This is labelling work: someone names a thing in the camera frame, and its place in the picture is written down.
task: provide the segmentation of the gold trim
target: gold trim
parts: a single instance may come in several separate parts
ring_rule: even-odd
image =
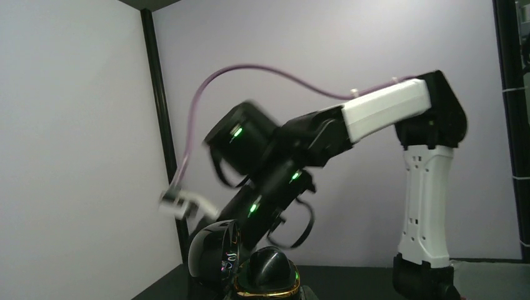
[[[294,271],[298,274],[298,268],[293,264],[292,261],[289,261],[289,262],[291,262],[291,264],[294,266]],[[245,292],[242,290],[241,286],[239,285],[238,276],[236,276],[236,278],[234,279],[234,288],[236,289],[236,294],[239,297],[287,298],[287,297],[290,297],[298,293],[298,290],[300,288],[300,275],[296,276],[296,281],[294,282],[294,286],[290,290],[284,291],[284,292],[272,292],[272,293],[265,293],[265,294],[253,294],[251,292]]]

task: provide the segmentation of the gray backdrop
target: gray backdrop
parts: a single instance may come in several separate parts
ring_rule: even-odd
[[[337,93],[442,69],[469,118],[449,181],[449,252],[460,258],[520,258],[490,2],[183,0],[156,12],[155,20],[179,155],[193,93],[229,64],[270,64]],[[247,98],[259,100],[279,122],[336,104],[257,71],[214,81],[199,105],[195,152],[184,183],[219,206],[235,192],[218,183],[201,142]],[[317,223],[290,257],[299,264],[390,265],[406,184],[393,127],[313,174],[319,191],[304,198],[314,205]],[[287,224],[275,235],[291,243],[308,215],[295,204],[285,215]]]

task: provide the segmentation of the white cable tie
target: white cable tie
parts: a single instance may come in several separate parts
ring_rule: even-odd
[[[517,177],[517,176],[512,176],[513,179],[515,180],[530,180],[530,177]]]
[[[353,96],[355,98],[359,97],[359,90],[358,89],[352,89],[352,90],[350,90],[350,92],[353,94]]]
[[[526,86],[523,86],[523,87],[513,87],[511,89],[503,89],[502,92],[503,93],[506,93],[506,92],[513,92],[513,91],[523,91],[526,89]]]

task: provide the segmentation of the black frame post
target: black frame post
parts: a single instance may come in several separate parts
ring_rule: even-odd
[[[142,16],[144,37],[146,39],[147,58],[149,59],[149,69],[151,71],[152,90],[154,93],[156,113],[158,115],[158,126],[160,127],[160,136],[162,137],[164,159],[166,160],[167,180],[171,182],[175,172],[177,171],[177,158],[173,145],[173,136],[171,134],[171,123],[169,120],[168,103],[166,101],[164,81],[162,79],[160,57],[158,56],[158,45],[156,44],[153,13],[148,9],[142,9],[140,13]],[[185,219],[175,219],[175,223],[177,225],[177,233],[179,236],[182,262],[186,263],[188,261],[188,223]]]
[[[493,0],[493,8],[519,236],[522,243],[530,244],[530,180],[526,180],[530,177],[530,126],[522,75],[517,7],[513,0]],[[522,261],[530,263],[530,248],[521,245],[521,252]]]

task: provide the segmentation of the black strap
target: black strap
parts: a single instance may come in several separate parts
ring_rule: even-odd
[[[242,187],[248,181],[249,177],[247,176],[237,185],[230,183],[228,179],[226,179],[223,169],[221,169],[221,159],[222,159],[221,156],[218,155],[215,151],[213,151],[212,148],[210,148],[210,158],[212,159],[212,163],[214,165],[214,169],[216,170],[217,177],[225,186],[232,188],[232,189],[237,189],[237,188]]]
[[[296,200],[296,202],[298,204],[301,204],[301,205],[305,206],[307,208],[307,210],[309,211],[309,223],[307,224],[306,230],[304,230],[302,235],[298,238],[298,240],[296,240],[296,242],[294,242],[294,244],[292,246],[285,246],[285,245],[279,244],[278,242],[276,242],[271,237],[271,233],[273,233],[273,232],[269,231],[267,233],[267,241],[269,241],[269,243],[271,243],[271,245],[276,246],[276,247],[278,247],[280,249],[294,249],[294,248],[298,248],[303,242],[306,241],[306,239],[308,238],[309,234],[311,233],[311,230],[313,229],[313,224],[314,224],[314,221],[315,221],[315,213],[314,213],[313,207],[308,202],[303,201],[302,199],[300,199],[298,197],[295,198],[295,200]]]

